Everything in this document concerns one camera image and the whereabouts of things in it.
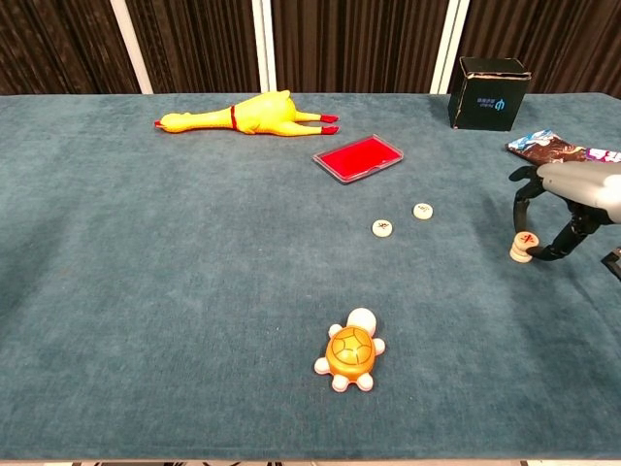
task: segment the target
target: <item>white turtle head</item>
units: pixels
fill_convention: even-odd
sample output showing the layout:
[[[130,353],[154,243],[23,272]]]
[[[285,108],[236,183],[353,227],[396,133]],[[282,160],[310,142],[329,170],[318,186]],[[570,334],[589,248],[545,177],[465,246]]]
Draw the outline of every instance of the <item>white turtle head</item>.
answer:
[[[349,313],[347,325],[355,325],[364,328],[367,333],[373,337],[376,333],[377,320],[371,311],[367,308],[357,308]]]

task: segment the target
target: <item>orange turtle shell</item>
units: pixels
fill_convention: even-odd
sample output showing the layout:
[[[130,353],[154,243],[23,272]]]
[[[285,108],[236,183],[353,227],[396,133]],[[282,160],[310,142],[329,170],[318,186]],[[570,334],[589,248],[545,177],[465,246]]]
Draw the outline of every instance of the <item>orange turtle shell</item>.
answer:
[[[332,375],[340,374],[355,382],[373,369],[376,347],[364,328],[349,325],[330,339],[326,359]]]

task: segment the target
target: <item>red tray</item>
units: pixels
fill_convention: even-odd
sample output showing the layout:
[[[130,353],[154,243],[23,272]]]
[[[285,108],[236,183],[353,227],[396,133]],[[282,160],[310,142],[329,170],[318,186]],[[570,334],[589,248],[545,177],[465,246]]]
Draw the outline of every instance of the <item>red tray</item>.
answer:
[[[341,183],[351,183],[403,160],[403,153],[376,134],[313,157]]]

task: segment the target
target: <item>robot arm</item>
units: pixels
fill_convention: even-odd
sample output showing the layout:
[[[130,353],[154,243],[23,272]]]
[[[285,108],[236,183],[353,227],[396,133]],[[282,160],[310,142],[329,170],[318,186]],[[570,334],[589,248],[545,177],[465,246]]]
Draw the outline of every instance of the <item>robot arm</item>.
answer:
[[[513,182],[529,180],[515,194],[513,224],[516,232],[528,230],[526,212],[530,200],[545,191],[564,199],[572,213],[572,219],[551,245],[527,250],[538,259],[561,259],[601,225],[621,223],[621,163],[547,163],[539,167],[521,167],[509,179]],[[621,280],[621,269],[615,275]]]
[[[613,250],[609,255],[602,259],[602,263],[617,279],[621,280],[621,267],[617,264],[619,259],[621,259],[621,248]]]

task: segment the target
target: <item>yellow rubber chicken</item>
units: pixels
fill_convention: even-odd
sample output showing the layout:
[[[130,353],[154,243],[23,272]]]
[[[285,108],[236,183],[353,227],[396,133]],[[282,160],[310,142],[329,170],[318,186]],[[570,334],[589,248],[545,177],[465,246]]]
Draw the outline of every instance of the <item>yellow rubber chicken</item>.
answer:
[[[279,136],[307,136],[335,134],[338,126],[304,126],[297,121],[323,121],[333,123],[335,115],[306,114],[298,112],[288,90],[259,94],[226,109],[206,114],[167,114],[154,124],[169,133],[189,129],[230,128],[245,134],[270,133]]]

